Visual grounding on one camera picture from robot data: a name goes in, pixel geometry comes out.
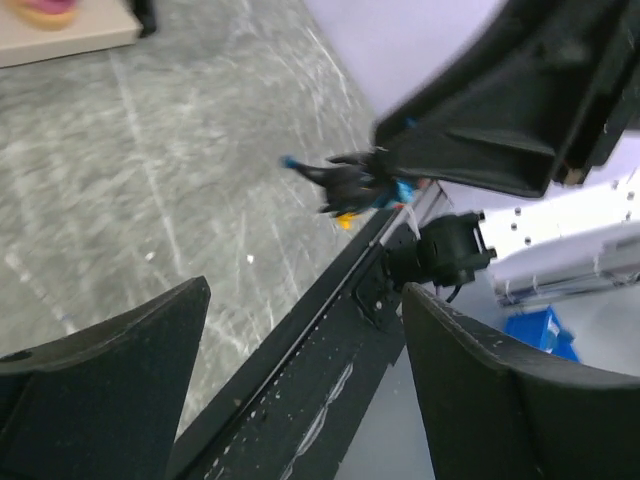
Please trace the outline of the pink strawberry tart toy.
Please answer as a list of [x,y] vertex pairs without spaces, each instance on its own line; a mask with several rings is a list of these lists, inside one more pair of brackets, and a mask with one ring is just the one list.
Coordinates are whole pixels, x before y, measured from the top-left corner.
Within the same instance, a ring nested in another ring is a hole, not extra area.
[[79,11],[76,0],[6,0],[3,4],[25,24],[45,31],[68,27]]

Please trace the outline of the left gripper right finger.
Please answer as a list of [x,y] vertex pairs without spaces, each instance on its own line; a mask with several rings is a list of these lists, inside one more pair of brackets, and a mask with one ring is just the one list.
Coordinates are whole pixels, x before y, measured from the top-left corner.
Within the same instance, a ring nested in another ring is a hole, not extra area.
[[635,479],[639,381],[522,343],[422,286],[402,295],[439,479]]

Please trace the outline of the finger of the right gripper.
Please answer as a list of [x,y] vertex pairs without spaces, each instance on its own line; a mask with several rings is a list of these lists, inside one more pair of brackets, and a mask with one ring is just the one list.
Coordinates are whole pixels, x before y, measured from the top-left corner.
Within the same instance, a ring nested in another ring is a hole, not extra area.
[[630,123],[626,1],[508,1],[375,129],[374,164],[523,198],[581,184]]

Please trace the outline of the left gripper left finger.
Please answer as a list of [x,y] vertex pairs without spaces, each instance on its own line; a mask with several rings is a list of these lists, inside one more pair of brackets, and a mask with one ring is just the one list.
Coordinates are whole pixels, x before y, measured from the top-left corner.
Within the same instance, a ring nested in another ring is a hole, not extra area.
[[192,278],[2,357],[2,478],[164,478],[209,300],[205,278]]

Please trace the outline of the black dragon toy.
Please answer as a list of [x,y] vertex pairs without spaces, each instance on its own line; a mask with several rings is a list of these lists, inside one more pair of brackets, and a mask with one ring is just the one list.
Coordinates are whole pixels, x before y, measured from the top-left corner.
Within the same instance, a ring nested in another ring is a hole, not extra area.
[[398,209],[411,204],[425,180],[391,174],[373,151],[358,151],[327,159],[332,167],[300,162],[292,155],[280,158],[283,168],[292,170],[320,187],[320,214],[333,217],[345,230],[353,220],[370,210]]

